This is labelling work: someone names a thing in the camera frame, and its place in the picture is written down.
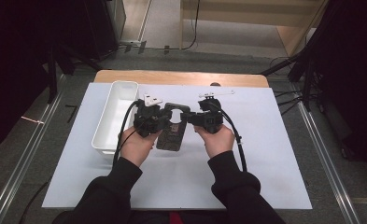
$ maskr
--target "left hand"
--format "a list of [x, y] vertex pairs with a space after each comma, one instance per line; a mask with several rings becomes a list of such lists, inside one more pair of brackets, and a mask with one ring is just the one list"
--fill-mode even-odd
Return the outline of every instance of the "left hand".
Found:
[[[132, 132], [134, 132], [134, 127], [125, 130], [122, 133], [121, 142], [123, 143]], [[122, 146], [121, 156], [139, 167], [148, 157], [154, 142], [161, 132], [151, 133], [146, 137], [140, 136], [139, 133], [133, 133]]]

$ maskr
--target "white plastic tray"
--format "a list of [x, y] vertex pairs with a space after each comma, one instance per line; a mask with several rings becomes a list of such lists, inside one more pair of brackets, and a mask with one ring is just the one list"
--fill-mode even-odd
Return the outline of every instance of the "white plastic tray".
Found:
[[[92, 139], [92, 147], [108, 161], [113, 160], [124, 116], [131, 103], [137, 98], [138, 84], [136, 82], [116, 81], [112, 83], [104, 112]], [[134, 124], [135, 113], [136, 106], [131, 110], [124, 129]]]

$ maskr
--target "black sleeve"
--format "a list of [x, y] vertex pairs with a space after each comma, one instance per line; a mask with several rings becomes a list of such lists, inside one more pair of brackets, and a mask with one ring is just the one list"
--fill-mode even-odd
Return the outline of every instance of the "black sleeve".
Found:
[[239, 170], [232, 151], [218, 154], [208, 164], [215, 176], [212, 192], [226, 206], [230, 223], [285, 223], [260, 195], [259, 179]]
[[131, 189], [142, 171], [120, 157], [108, 176], [95, 178], [64, 223], [127, 223]]

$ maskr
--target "hand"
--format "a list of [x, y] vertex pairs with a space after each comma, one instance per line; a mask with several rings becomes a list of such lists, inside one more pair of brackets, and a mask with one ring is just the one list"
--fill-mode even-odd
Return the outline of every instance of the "hand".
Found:
[[[122, 133], [121, 143], [134, 132], [134, 127], [125, 130]], [[147, 137], [142, 137], [139, 133], [133, 133], [124, 143], [121, 149], [121, 156], [139, 167], [143, 161], [148, 157], [149, 152], [154, 146], [154, 141], [162, 131], [151, 133]]]
[[213, 158], [222, 152], [233, 150], [235, 136], [233, 131], [224, 124], [220, 125], [217, 133], [209, 133], [200, 126], [194, 126], [194, 130], [203, 138], [209, 158]]

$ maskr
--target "metal rail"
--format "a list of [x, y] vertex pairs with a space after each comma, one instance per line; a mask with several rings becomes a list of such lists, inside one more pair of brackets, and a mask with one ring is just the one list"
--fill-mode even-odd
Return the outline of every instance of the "metal rail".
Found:
[[47, 105], [40, 121], [36, 124], [35, 130], [32, 134], [31, 139], [29, 140], [28, 144], [26, 145], [25, 150], [22, 152], [20, 160], [18, 161], [14, 171], [12, 172], [10, 178], [8, 179], [7, 183], [4, 185], [1, 194], [0, 194], [0, 223], [2, 223], [9, 206], [11, 205], [12, 200], [15, 197], [15, 194], [20, 187], [20, 184], [25, 177], [26, 171], [29, 168], [29, 165], [37, 151], [38, 146], [40, 145], [41, 139], [46, 132], [49, 123], [55, 113], [55, 110], [58, 104], [61, 101], [62, 94], [64, 92], [64, 83], [65, 83], [65, 76], [61, 75], [59, 80], [58, 86], [60, 91], [58, 92], [55, 100], [51, 105]]
[[[294, 84], [291, 84], [291, 87], [294, 91], [298, 91]], [[329, 182], [332, 187], [332, 191], [334, 192], [334, 196], [340, 206], [340, 209], [343, 213], [344, 219], [348, 224], [360, 224], [360, 220], [358, 214], [355, 211], [353, 203], [349, 198], [348, 193], [346, 192], [346, 188], [344, 187], [344, 183], [338, 175], [337, 170], [335, 169], [334, 163], [332, 162], [332, 158], [329, 155], [328, 149], [323, 143], [323, 139], [320, 136], [318, 127], [314, 121], [311, 112], [308, 112], [303, 103], [299, 103], [299, 109], [302, 113], [303, 120], [305, 125], [309, 131], [309, 134], [314, 142], [315, 149], [320, 158], [320, 162], [322, 163], [323, 169], [325, 170], [326, 176], [329, 179]]]

